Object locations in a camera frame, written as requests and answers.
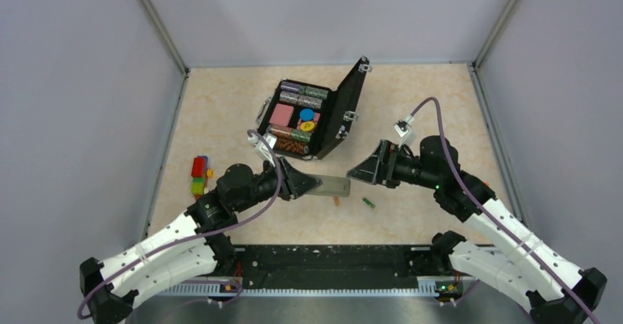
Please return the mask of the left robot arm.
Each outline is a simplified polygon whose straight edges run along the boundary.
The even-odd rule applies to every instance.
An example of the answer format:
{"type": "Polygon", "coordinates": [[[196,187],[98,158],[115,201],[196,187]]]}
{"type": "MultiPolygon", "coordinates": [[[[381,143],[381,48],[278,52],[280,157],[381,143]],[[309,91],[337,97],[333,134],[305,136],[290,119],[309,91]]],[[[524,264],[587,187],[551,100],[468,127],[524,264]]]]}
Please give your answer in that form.
{"type": "Polygon", "coordinates": [[[79,266],[81,320],[121,323],[138,306],[187,279],[213,272],[226,275],[236,263],[225,232],[240,226],[238,213],[280,198],[296,200],[323,183],[283,157],[254,173],[244,164],[227,168],[215,187],[173,221],[143,241],[103,260],[79,266]]]}

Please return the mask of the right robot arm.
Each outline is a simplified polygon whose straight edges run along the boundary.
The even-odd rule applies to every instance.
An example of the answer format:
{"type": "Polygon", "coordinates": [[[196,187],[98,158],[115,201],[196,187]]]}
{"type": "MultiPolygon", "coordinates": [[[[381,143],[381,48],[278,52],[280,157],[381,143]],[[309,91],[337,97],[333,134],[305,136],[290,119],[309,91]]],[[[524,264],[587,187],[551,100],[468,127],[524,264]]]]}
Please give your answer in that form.
{"type": "Polygon", "coordinates": [[[594,267],[583,269],[551,249],[485,182],[460,169],[458,152],[446,138],[424,138],[418,155],[382,140],[347,176],[388,188],[407,183],[432,189],[444,211],[494,246],[487,251],[453,231],[437,234],[431,246],[436,272],[456,270],[475,277],[513,300],[535,323],[595,320],[605,275],[594,267]]]}

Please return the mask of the white remote control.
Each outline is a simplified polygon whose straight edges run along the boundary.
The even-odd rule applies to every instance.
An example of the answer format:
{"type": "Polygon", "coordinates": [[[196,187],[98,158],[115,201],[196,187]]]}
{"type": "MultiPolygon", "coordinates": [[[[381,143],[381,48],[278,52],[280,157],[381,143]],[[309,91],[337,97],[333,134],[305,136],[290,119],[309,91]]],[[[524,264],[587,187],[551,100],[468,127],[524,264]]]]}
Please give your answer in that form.
{"type": "Polygon", "coordinates": [[[347,177],[314,175],[321,185],[307,192],[308,195],[347,198],[350,196],[351,180],[347,177]]]}

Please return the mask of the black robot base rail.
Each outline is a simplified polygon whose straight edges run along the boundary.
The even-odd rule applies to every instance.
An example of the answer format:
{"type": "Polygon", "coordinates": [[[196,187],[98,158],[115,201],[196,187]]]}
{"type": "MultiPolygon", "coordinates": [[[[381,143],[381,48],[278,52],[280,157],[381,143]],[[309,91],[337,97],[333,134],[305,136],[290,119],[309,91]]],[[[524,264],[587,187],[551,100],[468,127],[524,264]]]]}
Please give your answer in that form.
{"type": "Polygon", "coordinates": [[[147,282],[156,293],[218,299],[397,295],[450,302],[464,297],[465,281],[475,279],[532,309],[564,295],[545,265],[545,255],[522,247],[512,248],[506,257],[446,232],[425,247],[246,245],[227,247],[224,257],[195,247],[148,276],[147,282]]]}

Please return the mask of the green battery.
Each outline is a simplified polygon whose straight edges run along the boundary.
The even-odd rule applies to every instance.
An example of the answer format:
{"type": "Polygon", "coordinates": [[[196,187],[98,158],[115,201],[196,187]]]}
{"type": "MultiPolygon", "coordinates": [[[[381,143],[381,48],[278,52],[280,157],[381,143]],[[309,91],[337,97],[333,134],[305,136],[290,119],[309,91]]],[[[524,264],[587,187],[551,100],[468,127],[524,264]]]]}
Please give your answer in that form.
{"type": "Polygon", "coordinates": [[[371,209],[374,209],[374,208],[375,208],[375,204],[374,204],[372,201],[370,201],[368,198],[362,198],[362,200],[363,200],[363,202],[364,202],[366,205],[368,205],[368,207],[370,207],[371,209]]]}

